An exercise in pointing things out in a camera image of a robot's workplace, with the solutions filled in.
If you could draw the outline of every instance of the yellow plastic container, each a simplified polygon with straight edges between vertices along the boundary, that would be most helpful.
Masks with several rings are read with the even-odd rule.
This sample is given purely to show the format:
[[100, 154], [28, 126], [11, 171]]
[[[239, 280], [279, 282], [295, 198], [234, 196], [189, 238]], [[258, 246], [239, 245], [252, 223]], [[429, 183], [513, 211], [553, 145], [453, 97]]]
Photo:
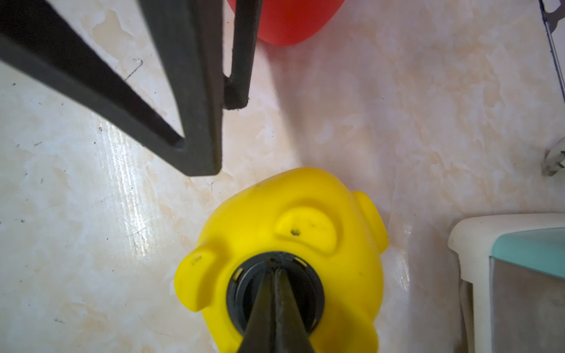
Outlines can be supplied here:
[[234, 271], [263, 252], [289, 252], [308, 262], [322, 282], [325, 306], [310, 335], [314, 350], [376, 352], [373, 321], [383, 298], [380, 254], [387, 246], [368, 196], [320, 169], [294, 169], [218, 207], [197, 248], [179, 265], [175, 290], [187, 308], [202, 311], [220, 352], [235, 353], [242, 336], [226, 304]]

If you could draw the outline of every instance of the beige floor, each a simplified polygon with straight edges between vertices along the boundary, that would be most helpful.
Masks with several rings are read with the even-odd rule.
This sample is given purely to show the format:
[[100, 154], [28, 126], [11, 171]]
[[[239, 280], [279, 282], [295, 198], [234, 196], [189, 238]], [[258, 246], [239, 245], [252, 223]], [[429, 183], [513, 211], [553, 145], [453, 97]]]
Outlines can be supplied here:
[[[124, 78], [142, 60], [128, 82], [179, 127], [133, 0], [54, 5]], [[229, 53], [227, 9], [225, 22]], [[460, 349], [457, 221], [565, 212], [562, 172], [540, 172], [565, 105], [536, 0], [346, 0], [302, 44], [259, 43], [211, 177], [183, 176], [4, 64], [0, 85], [2, 352], [214, 352], [175, 296], [176, 266], [217, 205], [301, 165], [383, 214], [381, 352]]]

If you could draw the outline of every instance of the teal plastic top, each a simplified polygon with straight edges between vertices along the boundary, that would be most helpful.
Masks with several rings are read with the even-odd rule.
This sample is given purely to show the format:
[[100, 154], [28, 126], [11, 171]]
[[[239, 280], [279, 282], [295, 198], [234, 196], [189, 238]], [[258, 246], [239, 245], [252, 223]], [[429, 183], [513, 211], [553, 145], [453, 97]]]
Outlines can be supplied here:
[[565, 279], [565, 228], [504, 234], [494, 243], [492, 256]]

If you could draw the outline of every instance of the metal rod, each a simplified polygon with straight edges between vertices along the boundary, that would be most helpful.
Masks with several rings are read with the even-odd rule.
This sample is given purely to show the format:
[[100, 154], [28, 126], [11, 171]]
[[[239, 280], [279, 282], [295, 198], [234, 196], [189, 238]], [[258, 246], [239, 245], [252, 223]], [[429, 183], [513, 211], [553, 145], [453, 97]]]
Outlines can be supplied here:
[[314, 353], [294, 299], [286, 271], [275, 271], [276, 353]]
[[229, 78], [225, 78], [224, 87], [224, 107], [226, 109], [240, 109], [247, 106], [262, 7], [263, 0], [238, 0], [236, 2], [232, 73]]
[[275, 338], [273, 273], [265, 273], [237, 353], [271, 353]]

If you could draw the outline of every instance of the black opening ring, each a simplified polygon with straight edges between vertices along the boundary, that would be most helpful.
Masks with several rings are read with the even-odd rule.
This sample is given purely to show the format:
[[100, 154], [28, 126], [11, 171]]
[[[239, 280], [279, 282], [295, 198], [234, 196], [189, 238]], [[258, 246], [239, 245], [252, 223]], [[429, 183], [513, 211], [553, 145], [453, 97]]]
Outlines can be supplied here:
[[264, 252], [243, 262], [233, 272], [227, 291], [229, 318], [244, 334], [261, 280], [267, 271], [285, 269], [302, 322], [311, 334], [324, 312], [324, 289], [316, 271], [301, 258], [283, 251]]

